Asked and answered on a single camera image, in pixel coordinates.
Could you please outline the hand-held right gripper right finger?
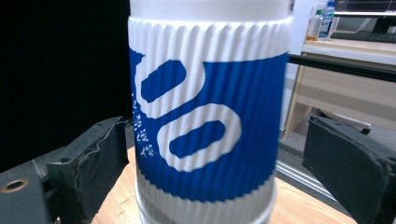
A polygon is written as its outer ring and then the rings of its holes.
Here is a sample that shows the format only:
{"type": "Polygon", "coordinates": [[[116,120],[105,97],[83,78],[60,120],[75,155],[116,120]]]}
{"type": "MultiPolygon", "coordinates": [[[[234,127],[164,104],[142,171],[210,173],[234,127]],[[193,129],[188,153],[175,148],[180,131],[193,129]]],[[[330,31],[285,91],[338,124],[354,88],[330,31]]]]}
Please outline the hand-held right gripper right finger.
{"type": "Polygon", "coordinates": [[[332,119],[311,117],[302,166],[358,224],[396,219],[396,151],[332,119]]]}

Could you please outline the dark monitor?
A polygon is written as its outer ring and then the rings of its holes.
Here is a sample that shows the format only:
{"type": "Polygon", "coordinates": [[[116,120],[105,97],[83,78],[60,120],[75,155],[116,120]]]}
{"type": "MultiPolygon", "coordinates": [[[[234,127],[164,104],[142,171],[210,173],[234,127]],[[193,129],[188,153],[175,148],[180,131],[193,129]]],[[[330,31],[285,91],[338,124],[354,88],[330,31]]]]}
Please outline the dark monitor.
{"type": "Polygon", "coordinates": [[[337,16],[396,17],[396,0],[334,0],[337,16]]]}

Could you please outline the light wooden desk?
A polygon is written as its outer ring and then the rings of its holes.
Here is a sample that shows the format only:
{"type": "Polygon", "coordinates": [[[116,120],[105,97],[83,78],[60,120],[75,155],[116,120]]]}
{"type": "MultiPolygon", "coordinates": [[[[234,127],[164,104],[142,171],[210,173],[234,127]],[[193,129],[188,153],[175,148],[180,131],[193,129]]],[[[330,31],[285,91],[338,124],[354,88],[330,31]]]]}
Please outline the light wooden desk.
{"type": "MultiPolygon", "coordinates": [[[[302,55],[396,70],[396,44],[341,39],[306,41],[302,55]]],[[[396,83],[313,67],[299,67],[283,136],[287,138],[312,108],[396,130],[396,83]]]]}

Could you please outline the black frame bar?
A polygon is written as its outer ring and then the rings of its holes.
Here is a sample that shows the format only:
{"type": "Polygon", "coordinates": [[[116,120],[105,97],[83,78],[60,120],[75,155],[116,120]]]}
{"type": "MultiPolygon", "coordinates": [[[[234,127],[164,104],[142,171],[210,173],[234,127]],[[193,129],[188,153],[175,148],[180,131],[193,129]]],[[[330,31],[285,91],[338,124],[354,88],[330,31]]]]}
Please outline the black frame bar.
{"type": "Polygon", "coordinates": [[[289,62],[317,69],[349,74],[357,77],[368,77],[377,80],[396,83],[396,70],[376,68],[366,65],[340,63],[336,61],[317,59],[313,57],[289,55],[289,62]]]}

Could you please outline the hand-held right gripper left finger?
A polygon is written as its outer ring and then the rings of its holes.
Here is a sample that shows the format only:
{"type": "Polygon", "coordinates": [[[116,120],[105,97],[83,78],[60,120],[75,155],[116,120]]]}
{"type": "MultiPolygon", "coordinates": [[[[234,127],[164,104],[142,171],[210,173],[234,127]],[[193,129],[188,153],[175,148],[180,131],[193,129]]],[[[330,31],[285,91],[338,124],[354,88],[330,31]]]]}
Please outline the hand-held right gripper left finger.
{"type": "Polygon", "coordinates": [[[125,125],[115,117],[100,121],[47,164],[49,182],[61,190],[63,224],[90,224],[129,163],[125,125]]]}

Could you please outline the black keyboard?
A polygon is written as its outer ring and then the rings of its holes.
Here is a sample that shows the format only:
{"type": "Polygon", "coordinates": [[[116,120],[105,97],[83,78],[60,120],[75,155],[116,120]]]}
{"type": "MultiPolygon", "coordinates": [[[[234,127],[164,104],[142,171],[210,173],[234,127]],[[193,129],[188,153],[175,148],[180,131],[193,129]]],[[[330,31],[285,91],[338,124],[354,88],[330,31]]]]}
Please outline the black keyboard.
{"type": "Polygon", "coordinates": [[[335,32],[331,35],[331,38],[396,44],[396,34],[390,33],[374,33],[360,31],[357,33],[349,34],[335,32]]]}

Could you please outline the short metal floor rail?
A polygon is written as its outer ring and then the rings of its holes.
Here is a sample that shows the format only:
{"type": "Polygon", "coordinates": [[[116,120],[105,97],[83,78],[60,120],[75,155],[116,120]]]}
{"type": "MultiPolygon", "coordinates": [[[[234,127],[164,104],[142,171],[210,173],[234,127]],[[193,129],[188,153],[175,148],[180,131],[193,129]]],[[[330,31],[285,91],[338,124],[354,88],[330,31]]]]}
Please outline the short metal floor rail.
{"type": "Polygon", "coordinates": [[[325,189],[325,187],[314,177],[307,175],[282,161],[276,162],[276,170],[281,174],[303,184],[304,186],[320,193],[321,195],[335,201],[334,197],[330,194],[329,191],[325,189]]]}

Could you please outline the white cabinet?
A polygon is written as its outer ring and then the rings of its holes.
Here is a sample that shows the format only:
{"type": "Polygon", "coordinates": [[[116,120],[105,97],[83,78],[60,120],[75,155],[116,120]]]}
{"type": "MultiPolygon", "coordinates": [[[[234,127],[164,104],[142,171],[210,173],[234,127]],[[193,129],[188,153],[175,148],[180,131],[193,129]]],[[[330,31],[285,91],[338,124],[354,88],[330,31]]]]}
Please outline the white cabinet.
{"type": "MultiPolygon", "coordinates": [[[[312,14],[315,11],[315,7],[318,0],[290,0],[290,1],[292,5],[290,54],[300,55],[302,52],[302,46],[305,41],[305,35],[308,29],[308,24],[312,14]]],[[[283,90],[282,114],[281,114],[281,121],[279,127],[279,130],[282,132],[286,130],[286,124],[290,112],[292,95],[297,79],[297,70],[298,70],[297,64],[288,63],[286,66],[285,84],[283,90]]]]}

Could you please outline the bottle with green cap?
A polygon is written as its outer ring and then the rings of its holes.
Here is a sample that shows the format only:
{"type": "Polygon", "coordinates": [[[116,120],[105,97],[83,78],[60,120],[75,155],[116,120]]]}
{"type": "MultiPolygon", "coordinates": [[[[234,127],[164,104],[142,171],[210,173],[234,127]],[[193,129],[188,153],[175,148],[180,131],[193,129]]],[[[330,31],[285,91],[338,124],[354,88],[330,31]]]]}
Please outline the bottle with green cap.
{"type": "Polygon", "coordinates": [[[318,39],[321,23],[322,23],[322,10],[318,9],[316,11],[316,14],[310,19],[305,37],[306,40],[315,41],[318,39]]]}

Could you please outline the blue and white ribbed cup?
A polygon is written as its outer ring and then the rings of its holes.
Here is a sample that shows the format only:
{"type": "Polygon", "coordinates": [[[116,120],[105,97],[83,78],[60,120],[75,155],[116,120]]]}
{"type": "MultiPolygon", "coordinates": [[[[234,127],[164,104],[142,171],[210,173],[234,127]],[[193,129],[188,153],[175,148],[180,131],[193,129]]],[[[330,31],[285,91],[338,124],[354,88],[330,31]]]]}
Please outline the blue and white ribbed cup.
{"type": "Polygon", "coordinates": [[[274,194],[290,0],[131,0],[138,193],[274,194]]]}

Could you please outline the clear bottle with blue label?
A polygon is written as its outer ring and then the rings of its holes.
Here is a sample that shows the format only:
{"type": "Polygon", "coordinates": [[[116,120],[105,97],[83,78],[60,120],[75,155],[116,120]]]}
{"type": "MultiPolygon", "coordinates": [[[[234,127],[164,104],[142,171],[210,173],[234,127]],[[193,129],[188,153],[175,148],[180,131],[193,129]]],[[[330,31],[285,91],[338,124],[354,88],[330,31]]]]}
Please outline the clear bottle with blue label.
{"type": "Polygon", "coordinates": [[[322,23],[320,25],[318,37],[325,38],[330,32],[332,26],[332,19],[335,13],[335,2],[329,1],[327,6],[322,11],[322,23]]]}

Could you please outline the office chair base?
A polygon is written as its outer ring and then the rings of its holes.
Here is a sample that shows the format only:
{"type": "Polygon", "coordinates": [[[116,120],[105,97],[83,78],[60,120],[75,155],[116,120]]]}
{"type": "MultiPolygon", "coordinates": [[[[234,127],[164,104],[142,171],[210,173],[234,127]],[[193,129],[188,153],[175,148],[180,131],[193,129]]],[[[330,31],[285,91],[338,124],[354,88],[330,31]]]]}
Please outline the office chair base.
{"type": "Polygon", "coordinates": [[[321,110],[321,109],[314,109],[311,114],[313,116],[319,116],[327,119],[334,119],[339,122],[344,123],[345,125],[354,128],[355,130],[359,131],[363,134],[369,134],[372,129],[372,124],[368,122],[364,122],[361,120],[349,118],[337,113],[321,110]]]}

